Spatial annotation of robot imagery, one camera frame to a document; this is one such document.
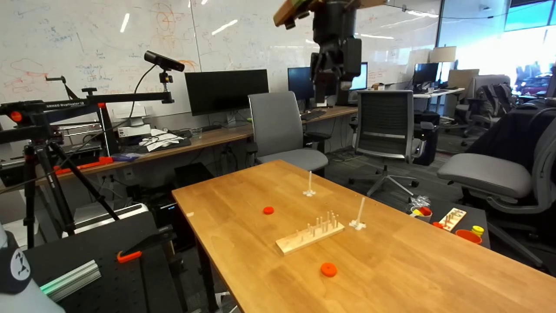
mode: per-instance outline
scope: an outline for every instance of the wooden block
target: wooden block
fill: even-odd
[[[455,227],[455,224],[464,218],[465,213],[467,213],[465,210],[451,206],[451,210],[444,217],[439,218],[439,224],[446,231],[451,231]]]
[[[330,236],[330,234],[333,234],[333,232],[337,232],[340,229],[344,229],[342,222],[335,222],[335,225],[330,224],[328,229],[318,227],[318,225],[311,225],[311,227],[305,227],[305,229],[302,229],[299,232],[293,232],[290,236],[283,236],[283,237],[276,239],[276,244],[279,246],[279,250],[283,253],[286,253],[286,251],[292,251],[292,250],[300,248],[304,244],[309,244],[309,243],[312,243],[316,239]]]

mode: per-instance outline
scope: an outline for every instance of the whiteboard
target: whiteboard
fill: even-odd
[[[66,98],[60,81],[83,95],[132,91],[151,65],[142,58],[153,50],[182,60],[186,71],[257,69],[269,74],[271,90],[286,88],[286,67],[309,65],[312,17],[293,29],[276,27],[272,13],[283,0],[3,0],[0,1],[0,102]],[[438,11],[439,0],[418,1]],[[128,22],[120,31],[125,13]],[[408,79],[415,50],[432,46],[436,18],[411,17],[396,6],[358,10],[356,32],[391,39],[361,38],[370,83]],[[161,90],[160,69],[153,69],[139,91]],[[189,111],[182,72],[168,84],[175,104],[140,102],[147,114]]]
[[[66,76],[78,95],[81,86],[132,91],[151,65],[144,50],[198,62],[191,4],[182,0],[8,0],[1,1],[0,24],[0,102],[66,98],[62,83],[45,81],[47,74]],[[153,69],[139,91],[156,90],[161,83]]]

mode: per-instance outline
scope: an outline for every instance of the computer monitor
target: computer monitor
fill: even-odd
[[[292,90],[299,100],[309,104],[311,97],[314,97],[311,67],[288,67],[288,90]]]
[[[186,72],[191,114],[248,107],[248,93],[267,91],[266,69]]]
[[[434,83],[438,78],[438,62],[420,62],[413,69],[413,84]]]
[[[359,76],[354,76],[351,79],[349,90],[365,90],[368,86],[368,62],[361,62],[361,72]]]

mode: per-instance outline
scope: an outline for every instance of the chair backrest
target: chair backrest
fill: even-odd
[[[545,88],[545,97],[556,97],[556,74],[552,72],[549,86]]]
[[[549,208],[556,201],[556,184],[552,170],[556,163],[556,118],[545,126],[535,145],[533,192],[540,208]]]
[[[248,95],[257,154],[302,147],[302,123],[293,91]]]
[[[361,91],[356,151],[380,157],[411,161],[413,91]]]
[[[479,69],[451,69],[448,74],[448,86],[464,86],[465,98],[472,93],[472,79],[479,74]]]
[[[477,74],[472,79],[472,86],[469,93],[469,98],[481,98],[483,105],[481,111],[483,114],[490,116],[500,116],[504,114],[504,109],[509,105],[507,102],[502,102],[500,97],[497,97],[497,91],[493,90],[495,84],[507,84],[509,88],[509,76],[505,74]]]

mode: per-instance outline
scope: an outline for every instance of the ceiling light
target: ceiling light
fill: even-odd
[[[418,11],[418,10],[405,10],[410,15],[418,15],[418,17],[429,17],[429,18],[438,18],[436,13],[429,13],[429,11]]]
[[[213,36],[213,34],[217,34],[217,32],[224,31],[226,27],[234,25],[236,22],[238,22],[238,18],[233,18],[233,20],[229,20],[229,22],[226,22],[226,24],[222,24],[222,25],[219,25],[217,29],[213,29],[210,34]]]
[[[370,34],[370,32],[356,32],[361,38],[378,38],[378,39],[394,39],[394,36]]]
[[[125,27],[127,27],[127,22],[128,22],[128,13],[125,13],[125,15],[123,15],[123,20],[121,20],[121,27],[120,27],[120,32],[123,32],[123,31],[125,31]]]

